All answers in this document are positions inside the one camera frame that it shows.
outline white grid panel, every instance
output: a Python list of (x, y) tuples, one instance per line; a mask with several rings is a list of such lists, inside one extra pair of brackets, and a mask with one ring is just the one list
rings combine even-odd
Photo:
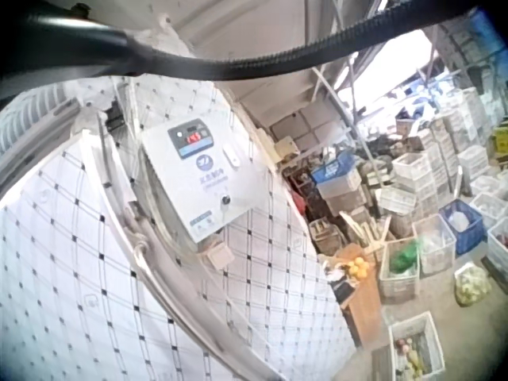
[[(88, 79), (73, 88), (84, 105), (104, 110), (114, 97), (112, 84)], [(261, 161), (212, 83), (144, 75), (134, 86), (144, 129), (220, 110), (251, 158)], [(132, 163), (126, 169), (142, 191)], [(264, 171), (264, 202), (222, 232), (235, 260), (213, 272), (215, 282), (174, 260), (258, 356), (288, 379), (329, 379), (355, 351), (351, 334), (283, 181)], [(25, 379), (233, 379), (137, 280), (93, 194), (75, 145), (1, 212), (2, 354), (23, 358), (12, 361), (13, 371)]]

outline concrete floor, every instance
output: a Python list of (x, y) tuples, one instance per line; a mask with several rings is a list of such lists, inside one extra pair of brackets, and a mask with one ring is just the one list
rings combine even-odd
[(379, 337), (367, 348), (360, 348), (334, 380), (391, 381), (372, 376), (372, 351), (389, 344), (387, 326), (429, 310), (444, 352), (446, 371), (439, 379), (469, 381), (489, 379), (508, 348), (508, 297), (491, 279), (492, 291), (481, 302), (462, 308), (453, 292), (453, 272), (469, 260), (481, 266), (487, 252), (482, 243), (458, 258), (453, 269), (421, 279), (418, 297), (397, 306), (383, 306)]

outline ceiling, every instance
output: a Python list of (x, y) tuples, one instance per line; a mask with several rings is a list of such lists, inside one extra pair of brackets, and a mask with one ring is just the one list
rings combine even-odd
[[(70, 0), (50, 0), (70, 8)], [(126, 29), (147, 29), (166, 13), (196, 56), (236, 59), (267, 55), (319, 40), (337, 29), (336, 8), (347, 27), (366, 17), (379, 0), (85, 0), (90, 18)], [(320, 67), (334, 83), (343, 60)], [(259, 126), (269, 128), (287, 115), (320, 101), (318, 79), (300, 71), (266, 79), (224, 84)]]

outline warehouse clutter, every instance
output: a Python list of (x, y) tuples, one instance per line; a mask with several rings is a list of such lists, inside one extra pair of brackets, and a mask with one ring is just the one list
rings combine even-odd
[[(382, 305), (417, 298), (421, 279), (455, 271), (456, 258), (483, 241), (490, 275), (508, 284), (504, 110), (475, 88), (437, 102), (431, 118), (395, 120), (395, 137), (378, 138), (383, 144), (373, 160), (343, 143), (283, 172), (306, 202), (318, 258), (357, 345), (379, 334)], [(488, 276), (471, 262), (457, 269), (457, 303), (470, 306), (487, 297)], [(353, 303), (364, 308), (353, 310)], [(393, 380), (445, 370), (430, 312), (390, 325), (389, 334)]]

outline logo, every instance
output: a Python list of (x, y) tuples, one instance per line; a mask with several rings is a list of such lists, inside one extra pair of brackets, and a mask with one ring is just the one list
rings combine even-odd
[(196, 159), (196, 165), (202, 171), (209, 171), (214, 166), (214, 160), (208, 155), (200, 155)]

